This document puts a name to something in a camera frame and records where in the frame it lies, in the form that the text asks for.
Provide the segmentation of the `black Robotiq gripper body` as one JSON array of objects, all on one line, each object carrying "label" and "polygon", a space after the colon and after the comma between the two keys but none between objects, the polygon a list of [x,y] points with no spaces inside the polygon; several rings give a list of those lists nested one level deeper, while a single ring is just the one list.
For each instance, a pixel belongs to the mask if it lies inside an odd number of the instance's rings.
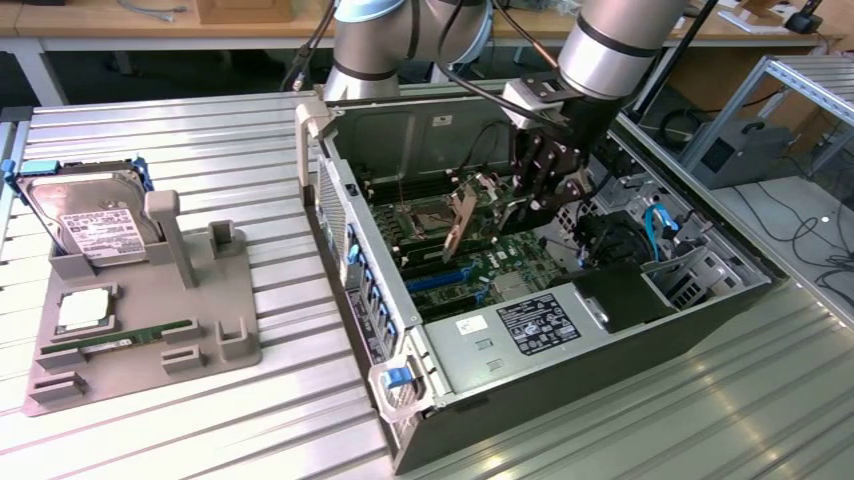
[{"label": "black Robotiq gripper body", "polygon": [[559,155],[559,169],[580,169],[587,165],[591,149],[604,136],[622,106],[622,99],[604,100],[587,95],[564,101],[560,115],[567,125],[558,135],[558,143],[566,152]]}]

